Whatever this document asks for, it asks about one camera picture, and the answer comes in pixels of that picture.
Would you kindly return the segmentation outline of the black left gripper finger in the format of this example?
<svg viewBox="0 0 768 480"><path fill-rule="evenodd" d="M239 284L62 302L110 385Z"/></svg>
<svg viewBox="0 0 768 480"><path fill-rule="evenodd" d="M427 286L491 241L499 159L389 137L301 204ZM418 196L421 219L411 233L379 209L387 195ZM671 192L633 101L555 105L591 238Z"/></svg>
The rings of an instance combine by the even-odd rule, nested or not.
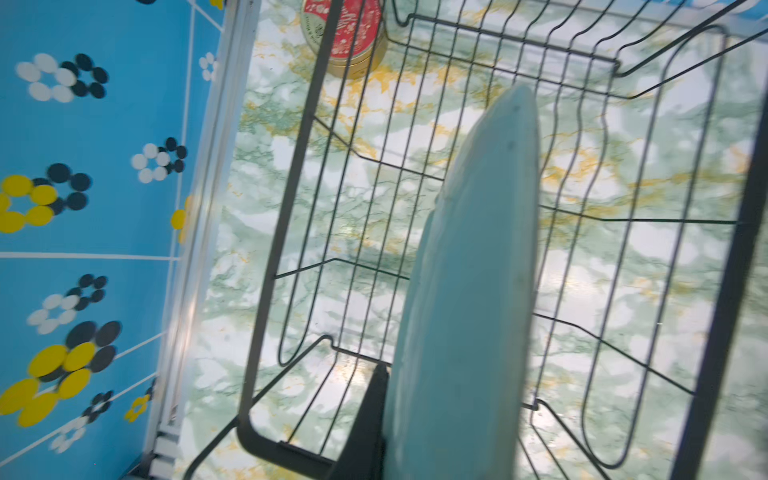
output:
<svg viewBox="0 0 768 480"><path fill-rule="evenodd" d="M387 367L378 364L373 371L344 449L328 474L330 480L382 478L385 451L383 418L388 381Z"/></svg>

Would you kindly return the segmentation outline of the blue patterned grey plate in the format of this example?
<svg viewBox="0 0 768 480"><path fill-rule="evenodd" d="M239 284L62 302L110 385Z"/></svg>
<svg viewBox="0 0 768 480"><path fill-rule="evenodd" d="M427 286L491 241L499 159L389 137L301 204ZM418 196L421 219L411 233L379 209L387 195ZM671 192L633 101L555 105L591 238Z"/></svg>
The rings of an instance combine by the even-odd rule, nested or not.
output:
<svg viewBox="0 0 768 480"><path fill-rule="evenodd" d="M539 122L524 85L463 141L424 227L384 413L387 479L510 479L539 233Z"/></svg>

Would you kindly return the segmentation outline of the black wire dish rack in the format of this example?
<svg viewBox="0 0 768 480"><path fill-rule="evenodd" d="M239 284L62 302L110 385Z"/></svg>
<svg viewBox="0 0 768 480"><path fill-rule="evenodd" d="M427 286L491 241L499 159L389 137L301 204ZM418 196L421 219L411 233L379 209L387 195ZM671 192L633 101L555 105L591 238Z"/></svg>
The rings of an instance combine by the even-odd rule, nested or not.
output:
<svg viewBox="0 0 768 480"><path fill-rule="evenodd" d="M283 1L269 242L182 479L763 479L763 1Z"/></svg>

